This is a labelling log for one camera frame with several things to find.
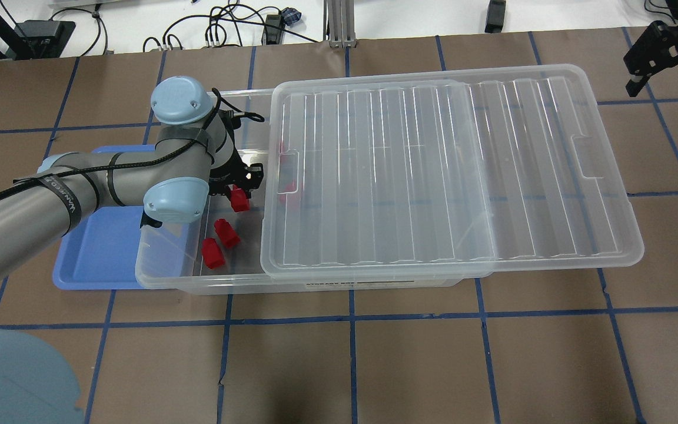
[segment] black bar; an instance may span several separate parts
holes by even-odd
[[[15,59],[33,59],[33,52],[22,38],[11,29],[7,21],[0,15],[0,37],[7,43],[15,54]]]

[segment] red block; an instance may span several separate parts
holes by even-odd
[[[221,253],[221,249],[216,244],[216,241],[213,238],[206,238],[202,241],[202,260],[205,263],[205,266],[210,269],[219,268],[219,266],[224,265],[224,255]]]
[[[232,209],[235,212],[245,212],[250,210],[250,199],[245,195],[245,190],[232,185],[232,195],[229,197],[229,202],[232,204]]]
[[[213,223],[213,229],[215,229],[218,239],[221,240],[221,244],[228,249],[231,249],[240,242],[240,237],[235,233],[232,225],[229,225],[224,218],[216,220]]]

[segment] transparent plastic box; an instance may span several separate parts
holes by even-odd
[[[236,134],[243,160],[266,164],[265,186],[249,212],[212,198],[186,231],[143,228],[135,276],[145,287],[441,286],[642,257],[590,84],[573,65],[293,81],[225,96],[269,117]],[[220,217],[242,243],[212,271],[200,242]],[[169,255],[185,257],[181,276],[164,266]]]

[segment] tiled surface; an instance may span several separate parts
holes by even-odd
[[[146,132],[153,143],[148,96],[164,76],[231,90],[573,62],[601,102],[646,244],[626,269],[248,296],[58,290],[54,245],[8,277],[0,326],[65,355],[88,424],[678,422],[678,67],[652,80],[661,102],[628,102],[626,49],[621,29],[600,29],[0,62],[0,189],[38,166],[54,124],[72,128],[54,131],[49,153]]]
[[[618,320],[647,421],[678,422],[678,314],[628,314]]]
[[[356,331],[359,422],[493,422],[479,320],[380,320]]]
[[[634,422],[607,316],[488,320],[503,422]]]

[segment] translucent lid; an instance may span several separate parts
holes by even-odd
[[[267,172],[261,265],[279,279],[477,277],[643,252],[572,65],[281,84]]]

